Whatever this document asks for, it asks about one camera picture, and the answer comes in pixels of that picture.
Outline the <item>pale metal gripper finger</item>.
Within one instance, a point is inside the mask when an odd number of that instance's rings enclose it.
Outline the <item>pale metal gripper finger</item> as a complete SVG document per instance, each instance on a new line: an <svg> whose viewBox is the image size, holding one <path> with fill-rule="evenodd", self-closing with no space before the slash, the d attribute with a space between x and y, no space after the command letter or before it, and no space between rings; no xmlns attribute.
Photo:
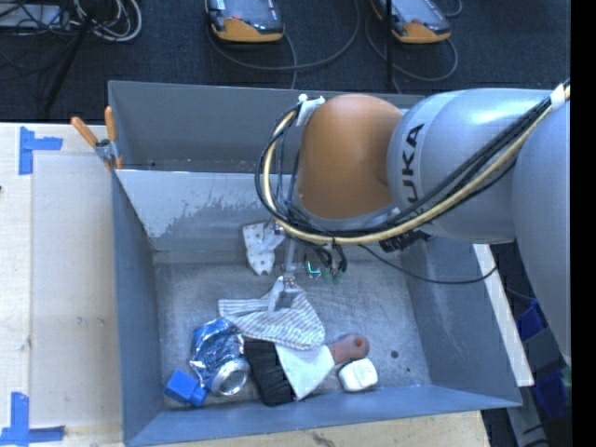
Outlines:
<svg viewBox="0 0 596 447"><path fill-rule="evenodd" d="M283 287L281 291L281 307L291 308L297 296L303 291L294 276L282 278Z"/></svg>
<svg viewBox="0 0 596 447"><path fill-rule="evenodd" d="M283 307L285 296L284 277L278 277L269 294L269 310L278 311Z"/></svg>

